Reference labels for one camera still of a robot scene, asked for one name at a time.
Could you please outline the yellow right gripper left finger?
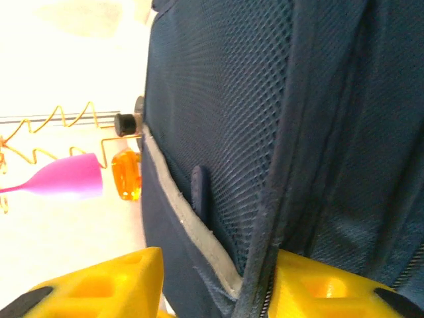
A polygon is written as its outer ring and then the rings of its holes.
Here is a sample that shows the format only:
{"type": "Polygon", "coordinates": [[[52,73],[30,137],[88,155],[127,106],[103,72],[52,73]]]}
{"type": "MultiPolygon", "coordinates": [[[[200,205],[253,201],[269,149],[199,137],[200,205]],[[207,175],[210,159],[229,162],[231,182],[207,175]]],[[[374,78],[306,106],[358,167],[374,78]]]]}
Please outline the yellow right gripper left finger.
{"type": "Polygon", "coordinates": [[[162,251],[145,248],[34,286],[2,317],[164,317],[162,251]]]}

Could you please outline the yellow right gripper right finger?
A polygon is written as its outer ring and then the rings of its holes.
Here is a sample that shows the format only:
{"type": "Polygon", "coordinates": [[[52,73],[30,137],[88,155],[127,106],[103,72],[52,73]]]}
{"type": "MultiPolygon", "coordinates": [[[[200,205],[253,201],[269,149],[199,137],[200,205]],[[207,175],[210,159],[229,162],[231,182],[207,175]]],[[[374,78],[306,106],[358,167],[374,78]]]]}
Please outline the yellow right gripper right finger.
{"type": "Polygon", "coordinates": [[[270,316],[422,317],[423,310],[378,282],[280,250],[270,316]]]}

